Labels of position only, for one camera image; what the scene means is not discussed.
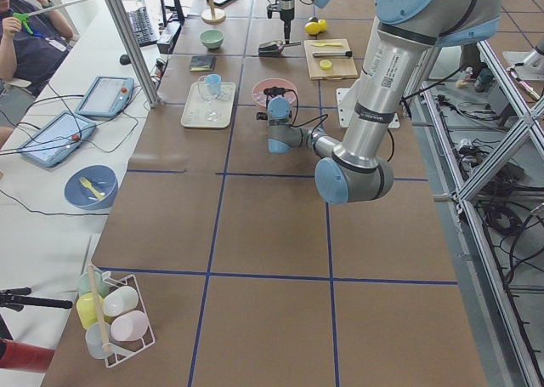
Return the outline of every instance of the cutting board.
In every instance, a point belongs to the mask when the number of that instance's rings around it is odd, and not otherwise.
[[[341,43],[342,47],[317,47],[313,43]],[[357,78],[357,68],[353,58],[314,58],[313,52],[329,52],[329,51],[351,51],[348,40],[345,38],[329,39],[329,40],[304,40],[304,50],[306,51],[306,61],[308,62],[309,79],[348,79]],[[330,70],[322,70],[320,68],[321,60],[329,60],[332,63]]]

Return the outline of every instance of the bowl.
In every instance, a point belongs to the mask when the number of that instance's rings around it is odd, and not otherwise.
[[[286,79],[283,78],[268,78],[264,79],[263,81],[259,81],[253,86],[252,90],[252,97],[255,103],[257,104],[257,108],[260,111],[266,111],[266,95],[264,94],[264,90],[266,88],[272,88],[272,87],[279,87],[279,88],[285,88],[285,89],[292,89],[293,92],[287,92],[284,96],[289,101],[289,105],[292,105],[295,100],[297,100],[297,87]]]
[[[92,188],[85,187],[81,178],[87,179]],[[68,179],[65,199],[81,210],[100,210],[111,207],[118,190],[115,172],[107,166],[97,164],[82,168]]]
[[[221,47],[223,39],[223,32],[220,30],[206,30],[201,34],[201,43],[208,49]]]

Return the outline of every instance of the wooden stand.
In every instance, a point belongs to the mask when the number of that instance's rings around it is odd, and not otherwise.
[[[224,13],[224,11],[222,9],[216,9],[215,5],[213,4],[213,0],[208,1],[210,4],[210,8],[204,10],[201,15],[204,22],[208,24],[216,24],[224,21],[224,19],[227,18],[227,15]]]

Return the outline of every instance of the yellow cup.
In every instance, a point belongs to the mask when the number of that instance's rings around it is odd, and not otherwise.
[[[104,303],[104,299],[99,295],[100,305]],[[83,294],[76,303],[77,314],[85,330],[89,329],[98,321],[96,310],[93,304],[93,294],[88,292]]]

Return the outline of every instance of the metal pole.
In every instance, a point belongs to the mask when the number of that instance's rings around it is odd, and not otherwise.
[[[114,23],[116,23],[117,32],[121,37],[121,41],[127,50],[127,54],[130,57],[136,77],[139,80],[139,84],[144,90],[145,96],[150,103],[150,107],[158,105],[160,99],[156,92],[155,84],[151,81],[150,74],[145,64],[144,56],[139,49],[136,37],[133,34],[130,23],[128,22],[127,13],[122,5],[121,0],[105,0],[108,9],[110,10],[111,17]]]

